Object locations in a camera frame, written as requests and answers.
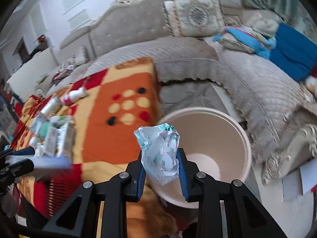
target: white paper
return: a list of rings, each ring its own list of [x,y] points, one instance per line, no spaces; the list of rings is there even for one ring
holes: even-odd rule
[[[141,163],[151,181],[165,185],[178,178],[176,158],[180,136],[167,123],[154,127],[140,127],[134,135],[141,147]]]
[[[290,201],[302,196],[302,180],[299,169],[282,178],[284,201]]]
[[[317,158],[300,166],[303,194],[309,192],[317,184]]]

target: decorative pillow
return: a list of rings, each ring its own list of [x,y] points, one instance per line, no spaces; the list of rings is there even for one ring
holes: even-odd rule
[[[175,0],[164,6],[175,37],[203,37],[226,26],[220,0]]]
[[[241,15],[242,12],[239,9],[234,8],[224,8],[222,7],[222,11],[224,13],[224,18],[228,26],[241,27],[242,20]]]
[[[218,42],[222,43],[223,46],[228,49],[254,54],[254,50],[251,47],[248,47],[245,44],[241,43],[230,33],[224,33],[222,38]]]

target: polka dot pattern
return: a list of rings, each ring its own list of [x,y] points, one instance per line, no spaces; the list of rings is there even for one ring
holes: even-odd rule
[[[124,91],[123,93],[122,93],[122,96],[123,97],[131,97],[131,96],[133,96],[135,94],[135,92],[132,90],[132,89],[128,89],[128,90],[126,90],[126,91]]]
[[[120,105],[118,103],[113,103],[108,108],[109,113],[117,113],[120,110]]]
[[[125,125],[131,125],[135,121],[135,116],[131,113],[125,113],[121,118],[120,121]]]
[[[135,106],[135,103],[133,100],[126,100],[121,104],[121,106],[123,110],[131,110]]]
[[[150,114],[146,111],[140,113],[140,118],[143,121],[149,122],[150,121]]]
[[[144,87],[139,87],[139,88],[137,89],[137,92],[138,92],[139,94],[145,94],[145,93],[146,93],[146,88],[144,88]]]
[[[115,116],[111,116],[108,120],[107,120],[107,124],[110,126],[114,126],[115,122],[116,122],[117,117]]]
[[[112,96],[112,100],[118,100],[121,98],[121,95],[120,94],[115,94]]]
[[[146,97],[139,97],[137,99],[137,105],[140,107],[150,107],[150,101]]]

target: sofa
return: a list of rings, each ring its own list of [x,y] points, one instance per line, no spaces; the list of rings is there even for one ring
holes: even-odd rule
[[[269,110],[268,107],[272,106],[271,101],[267,103],[270,99],[269,95],[260,94],[260,90],[256,86],[250,85],[251,82],[260,83],[260,76],[255,73],[250,78],[242,80],[240,76],[245,77],[246,75],[238,71],[243,68],[230,65],[226,61],[227,52],[223,53],[217,50],[217,46],[196,38],[171,36],[163,7],[164,1],[166,0],[116,0],[96,22],[77,29],[61,42],[60,51],[56,54],[59,66],[56,66],[51,72],[46,72],[50,77],[39,84],[36,89],[40,89],[45,97],[49,97],[69,84],[112,65],[138,57],[151,57],[156,66],[158,82],[163,88],[179,82],[184,84],[183,89],[185,90],[185,83],[188,80],[203,81],[206,85],[213,81],[219,86],[223,86],[221,87],[224,90],[223,94],[226,94],[229,100],[231,99],[230,107],[235,110],[235,114],[239,114],[240,118],[248,122],[246,132],[250,136],[255,162],[265,163],[263,183],[267,184],[273,179],[285,176],[289,171],[311,158],[314,144],[316,144],[314,131],[311,131],[310,139],[305,139],[304,142],[301,142],[301,146],[296,147],[292,160],[288,160],[288,151],[294,151],[293,147],[289,146],[294,144],[292,140],[295,136],[298,139],[297,132],[302,132],[302,129],[305,130],[308,126],[310,126],[310,130],[311,126],[317,124],[315,114],[317,110],[313,96],[309,92],[306,93],[307,90],[302,89],[298,83],[289,80],[287,74],[281,73],[281,70],[272,63],[268,74],[278,78],[277,81],[280,81],[283,86],[281,99],[286,97],[292,106],[287,108],[284,115],[279,114],[277,110]],[[255,10],[243,9],[230,0],[221,0],[221,4],[226,17],[238,15],[242,19],[242,23],[246,22],[255,12]],[[271,11],[256,11],[266,18],[278,19],[278,16]],[[51,79],[60,69],[60,65],[82,46],[85,46],[87,50],[89,62],[81,64],[68,77],[58,84],[52,85]],[[252,60],[258,61],[256,55],[230,52],[228,55],[232,58],[235,54],[231,55],[231,53],[238,53],[237,55],[241,55],[241,58],[248,57],[245,58],[246,60],[254,57]],[[226,81],[226,76],[235,81]],[[292,90],[296,91],[295,95],[289,93],[289,85]],[[215,101],[219,98],[216,96],[217,93],[207,93],[208,97],[205,96],[204,101]],[[251,100],[256,106],[250,106]],[[226,109],[225,112],[230,114],[228,106]],[[304,116],[303,113],[297,114],[298,109],[305,112]],[[310,144],[311,150],[304,153],[301,159],[297,159],[297,154],[301,153],[305,144]]]

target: curtain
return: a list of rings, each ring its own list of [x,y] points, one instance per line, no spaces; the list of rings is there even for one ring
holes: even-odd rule
[[[317,27],[299,0],[242,0],[242,2],[246,7],[274,11],[284,23],[317,43]]]

